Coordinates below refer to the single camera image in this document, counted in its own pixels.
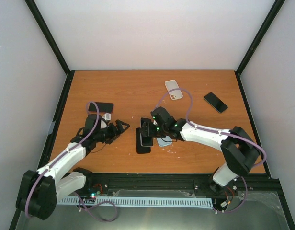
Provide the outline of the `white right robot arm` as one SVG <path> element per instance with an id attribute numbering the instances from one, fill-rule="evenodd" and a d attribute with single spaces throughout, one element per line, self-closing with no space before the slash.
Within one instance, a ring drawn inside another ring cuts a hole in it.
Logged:
<path id="1" fill-rule="evenodd" d="M 246 176 L 250 170 L 259 165 L 256 160 L 265 151 L 253 142 L 240 127 L 233 129 L 216 129 L 202 126 L 185 119 L 168 121 L 151 121 L 144 118 L 139 128 L 141 137 L 164 138 L 196 142 L 212 147 L 223 153 L 225 163 L 212 175 L 211 183 L 219 187 L 226 186 L 232 180 Z"/>

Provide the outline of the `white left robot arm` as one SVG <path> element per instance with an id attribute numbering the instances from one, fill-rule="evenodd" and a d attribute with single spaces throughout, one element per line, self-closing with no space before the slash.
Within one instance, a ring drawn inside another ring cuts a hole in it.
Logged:
<path id="1" fill-rule="evenodd" d="M 94 181 L 88 177 L 89 171 L 69 170 L 87 157 L 97 143 L 110 145 L 130 128 L 128 123 L 107 121 L 97 114 L 88 115 L 85 126 L 81 127 L 67 147 L 51 162 L 36 171 L 28 170 L 22 176 L 15 206 L 30 217 L 45 220 L 54 212 L 57 203 L 81 190 L 90 192 Z"/>

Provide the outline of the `black phone case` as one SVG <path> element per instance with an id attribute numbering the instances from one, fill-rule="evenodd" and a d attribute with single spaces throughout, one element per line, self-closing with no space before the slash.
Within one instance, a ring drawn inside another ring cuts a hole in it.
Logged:
<path id="1" fill-rule="evenodd" d="M 141 146 L 139 128 L 136 128 L 136 152 L 137 154 L 148 154 L 151 152 L 151 147 Z"/>

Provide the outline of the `silver phone black screen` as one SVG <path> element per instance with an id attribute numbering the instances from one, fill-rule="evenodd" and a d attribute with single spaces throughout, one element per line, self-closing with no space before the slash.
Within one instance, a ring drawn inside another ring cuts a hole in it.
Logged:
<path id="1" fill-rule="evenodd" d="M 140 118 L 140 125 L 143 123 L 144 120 L 147 120 L 147 119 L 150 119 L 150 118 L 143 118 L 143 117 Z M 140 134 L 140 143 L 141 143 L 141 146 L 152 147 L 153 146 L 153 137 L 143 137 Z"/>

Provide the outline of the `light blue phone case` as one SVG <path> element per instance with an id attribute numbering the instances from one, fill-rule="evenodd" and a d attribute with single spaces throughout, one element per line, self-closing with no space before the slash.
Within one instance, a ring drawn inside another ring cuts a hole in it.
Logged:
<path id="1" fill-rule="evenodd" d="M 169 136 L 165 136 L 164 138 L 157 138 L 158 145 L 160 147 L 164 147 L 173 143 L 173 140 Z"/>

